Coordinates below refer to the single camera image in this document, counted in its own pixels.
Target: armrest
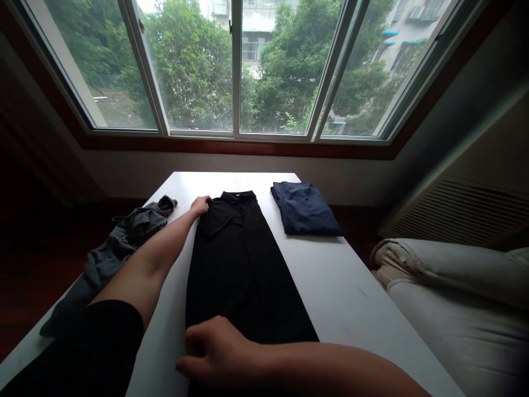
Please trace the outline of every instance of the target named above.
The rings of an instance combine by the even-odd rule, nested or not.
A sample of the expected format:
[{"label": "armrest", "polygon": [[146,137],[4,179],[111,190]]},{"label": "armrest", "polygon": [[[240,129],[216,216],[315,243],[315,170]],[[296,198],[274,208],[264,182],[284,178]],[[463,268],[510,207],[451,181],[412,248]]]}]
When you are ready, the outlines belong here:
[{"label": "armrest", "polygon": [[401,265],[421,283],[464,289],[529,310],[529,267],[502,252],[414,239],[386,239],[379,246],[384,242],[402,248]]}]

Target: wooden floor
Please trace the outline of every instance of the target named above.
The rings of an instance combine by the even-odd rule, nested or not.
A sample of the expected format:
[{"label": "wooden floor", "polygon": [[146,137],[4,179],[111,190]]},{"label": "wooden floor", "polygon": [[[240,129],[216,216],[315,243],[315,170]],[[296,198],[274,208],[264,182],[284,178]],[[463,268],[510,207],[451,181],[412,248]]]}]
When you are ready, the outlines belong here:
[{"label": "wooden floor", "polygon": [[[82,273],[87,253],[138,201],[99,203],[74,210],[55,208],[19,224],[2,242],[0,262],[0,362]],[[333,207],[344,236],[368,265],[380,240],[375,228],[383,211]]]}]

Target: black pants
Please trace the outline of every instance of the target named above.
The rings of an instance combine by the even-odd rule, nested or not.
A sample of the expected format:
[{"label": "black pants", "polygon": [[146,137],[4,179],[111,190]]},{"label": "black pants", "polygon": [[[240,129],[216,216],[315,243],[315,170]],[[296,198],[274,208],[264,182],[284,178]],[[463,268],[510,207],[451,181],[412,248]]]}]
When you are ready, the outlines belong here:
[{"label": "black pants", "polygon": [[[252,191],[224,192],[201,216],[186,299],[186,327],[222,315],[261,344],[318,341]],[[218,395],[220,390],[192,382],[188,395],[208,392]],[[225,392],[247,395],[269,390]]]}]

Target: gray clothing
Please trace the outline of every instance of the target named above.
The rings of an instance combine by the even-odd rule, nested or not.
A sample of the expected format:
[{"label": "gray clothing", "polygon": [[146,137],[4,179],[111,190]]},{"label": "gray clothing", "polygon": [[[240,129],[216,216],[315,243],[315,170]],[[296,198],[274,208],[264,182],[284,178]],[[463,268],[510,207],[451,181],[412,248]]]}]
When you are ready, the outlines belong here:
[{"label": "gray clothing", "polygon": [[127,259],[167,224],[176,200],[164,196],[136,208],[125,217],[113,219],[114,227],[105,242],[88,254],[84,272],[55,308],[40,330],[42,336],[57,336],[67,331],[72,321],[108,284]]}]

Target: window sill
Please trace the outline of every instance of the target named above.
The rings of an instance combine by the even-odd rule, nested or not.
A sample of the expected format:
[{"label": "window sill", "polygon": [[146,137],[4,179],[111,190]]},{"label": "window sill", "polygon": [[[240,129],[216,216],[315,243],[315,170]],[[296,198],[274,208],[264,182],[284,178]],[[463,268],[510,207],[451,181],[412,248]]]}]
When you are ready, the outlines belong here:
[{"label": "window sill", "polygon": [[[395,139],[404,137],[401,132]],[[81,146],[88,150],[181,152],[207,154],[268,155],[281,157],[320,157],[393,160],[394,146],[336,145],[317,143],[248,142],[235,140],[167,139],[162,137],[90,136]]]}]

